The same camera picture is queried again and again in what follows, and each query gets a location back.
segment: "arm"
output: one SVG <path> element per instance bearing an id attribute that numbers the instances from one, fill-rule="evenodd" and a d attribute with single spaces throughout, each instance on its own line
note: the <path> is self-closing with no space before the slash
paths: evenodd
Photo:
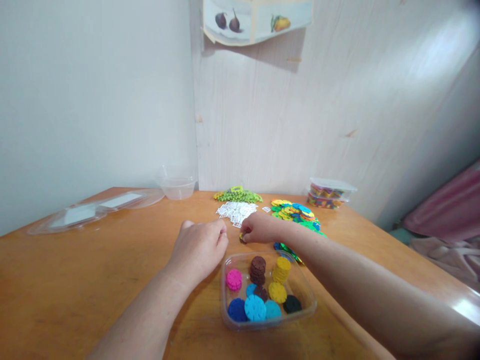
<path id="1" fill-rule="evenodd" d="M 228 243 L 222 220 L 197 225 L 184 221 L 167 266 L 152 278 L 88 358 L 161 358 L 180 309 L 217 267 Z"/>
<path id="2" fill-rule="evenodd" d="M 474 359 L 480 328 L 385 268 L 293 222 L 253 213 L 246 243 L 293 249 L 335 300 L 398 358 Z"/>

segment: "white card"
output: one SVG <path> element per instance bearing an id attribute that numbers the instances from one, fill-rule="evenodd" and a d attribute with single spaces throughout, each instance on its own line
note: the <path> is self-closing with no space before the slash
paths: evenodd
<path id="1" fill-rule="evenodd" d="M 101 204 L 99 204 L 100 206 L 103 206 L 105 208 L 117 208 L 119 207 L 120 205 L 123 205 L 123 204 L 126 204 L 126 203 L 129 203 L 135 199 L 138 199 L 140 198 L 142 195 L 139 195 L 139 194 L 135 194 L 135 193 L 128 193 L 128 194 L 125 194 L 125 195 L 121 195 L 121 196 L 118 196 L 116 198 L 113 198 L 111 200 L 108 200 L 108 201 L 105 201 L 105 202 L 102 202 Z"/>
<path id="2" fill-rule="evenodd" d="M 62 218 L 50 225 L 50 228 L 69 226 L 84 220 L 92 219 L 96 214 L 95 208 L 95 204 L 85 204 L 69 208 Z"/>

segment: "pile of white cards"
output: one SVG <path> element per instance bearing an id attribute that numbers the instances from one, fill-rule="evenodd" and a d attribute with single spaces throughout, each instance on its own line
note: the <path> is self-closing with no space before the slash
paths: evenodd
<path id="1" fill-rule="evenodd" d="M 218 208 L 216 214 L 219 214 L 220 218 L 229 218 L 233 226 L 240 229 L 243 221 L 256 212 L 257 207 L 254 203 L 227 201 Z"/>

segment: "poster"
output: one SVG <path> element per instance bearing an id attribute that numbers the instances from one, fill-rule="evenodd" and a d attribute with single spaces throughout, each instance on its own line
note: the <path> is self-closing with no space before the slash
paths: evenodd
<path id="1" fill-rule="evenodd" d="M 203 0 L 203 32 L 228 46 L 257 44 L 312 23 L 313 0 Z"/>

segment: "clear plastic box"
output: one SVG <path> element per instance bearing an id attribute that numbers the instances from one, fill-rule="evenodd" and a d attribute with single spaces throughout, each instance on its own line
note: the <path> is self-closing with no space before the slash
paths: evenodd
<path id="1" fill-rule="evenodd" d="M 161 189 L 139 189 L 99 200 L 97 204 L 110 213 L 121 209 L 145 208 L 159 202 L 164 196 Z"/>
<path id="2" fill-rule="evenodd" d="M 348 200 L 342 200 L 338 198 L 315 196 L 314 194 L 312 194 L 311 191 L 308 192 L 307 201 L 309 204 L 317 208 L 331 209 L 331 210 L 338 209 L 344 203 L 348 202 Z"/>
<path id="3" fill-rule="evenodd" d="M 249 268 L 252 259 L 256 256 L 261 256 L 266 261 L 265 284 L 263 285 L 265 289 L 268 289 L 269 284 L 273 282 L 272 271 L 274 270 L 277 258 L 282 256 L 284 258 L 287 258 L 291 262 L 290 273 L 286 282 L 283 285 L 285 286 L 286 293 L 288 295 L 294 295 L 300 301 L 302 308 L 301 311 L 287 314 L 283 306 L 279 304 L 281 310 L 281 317 L 272 318 L 265 321 L 247 322 L 237 322 L 230 318 L 228 313 L 230 302 L 236 298 L 241 298 L 245 300 L 247 297 L 247 286 L 252 284 L 252 282 L 250 281 Z M 232 269 L 237 269 L 242 274 L 242 283 L 239 292 L 231 291 L 225 284 L 226 276 Z M 317 309 L 317 300 L 315 299 L 312 288 L 310 287 L 307 279 L 305 278 L 302 270 L 300 269 L 300 266 L 289 253 L 282 250 L 247 252 L 229 256 L 221 267 L 220 291 L 221 316 L 226 326 L 233 331 L 260 330 L 278 326 L 286 322 L 311 316 L 315 313 L 315 310 Z"/>
<path id="4" fill-rule="evenodd" d="M 317 198 L 348 201 L 358 189 L 345 181 L 330 180 L 320 177 L 310 178 L 309 194 Z"/>
<path id="5" fill-rule="evenodd" d="M 98 207 L 96 202 L 75 204 L 54 213 L 46 220 L 27 230 L 29 235 L 62 233 L 72 229 L 81 229 L 84 225 L 107 216 L 107 210 Z"/>
<path id="6" fill-rule="evenodd" d="M 156 182 L 167 198 L 183 200 L 192 196 L 197 179 L 187 166 L 162 165 Z"/>

